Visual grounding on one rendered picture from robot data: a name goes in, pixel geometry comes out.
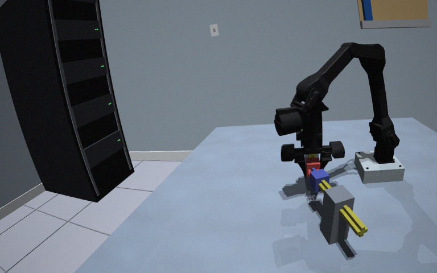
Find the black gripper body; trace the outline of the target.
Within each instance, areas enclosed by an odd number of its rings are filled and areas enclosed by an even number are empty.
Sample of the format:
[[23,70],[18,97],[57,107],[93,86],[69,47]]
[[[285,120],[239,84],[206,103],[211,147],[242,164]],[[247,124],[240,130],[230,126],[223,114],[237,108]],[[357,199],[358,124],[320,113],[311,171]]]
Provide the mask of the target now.
[[333,156],[333,158],[345,157],[345,150],[342,142],[329,142],[329,145],[323,146],[323,128],[319,131],[303,130],[303,148],[294,148],[293,144],[282,144],[281,161],[291,162],[303,160],[307,154],[322,154],[323,158]]

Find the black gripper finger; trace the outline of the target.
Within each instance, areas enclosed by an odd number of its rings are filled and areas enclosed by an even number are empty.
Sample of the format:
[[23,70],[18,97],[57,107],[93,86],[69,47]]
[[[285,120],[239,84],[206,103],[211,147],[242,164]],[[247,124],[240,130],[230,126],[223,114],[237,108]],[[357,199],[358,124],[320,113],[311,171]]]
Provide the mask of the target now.
[[332,160],[332,157],[323,158],[323,155],[320,154],[320,169],[324,169],[325,166]]
[[304,161],[304,156],[303,156],[303,160],[295,160],[295,163],[298,163],[298,165],[300,165],[300,168],[302,169],[303,174],[306,177],[306,164]]

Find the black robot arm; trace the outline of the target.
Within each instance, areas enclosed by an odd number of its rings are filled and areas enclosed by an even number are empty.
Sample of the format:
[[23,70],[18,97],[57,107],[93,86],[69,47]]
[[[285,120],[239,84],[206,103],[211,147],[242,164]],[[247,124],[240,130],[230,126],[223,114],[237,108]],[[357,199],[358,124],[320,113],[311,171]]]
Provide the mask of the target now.
[[[353,58],[359,58],[368,74],[374,117],[369,122],[370,133],[376,141],[373,157],[378,164],[395,163],[394,149],[399,145],[394,125],[388,115],[383,69],[386,64],[385,50],[380,44],[348,42],[311,76],[296,86],[291,107],[276,109],[275,128],[279,136],[296,133],[296,141],[303,147],[303,131],[319,131],[323,128],[322,112],[329,108],[322,100],[331,82]],[[302,104],[302,101],[305,103]]]

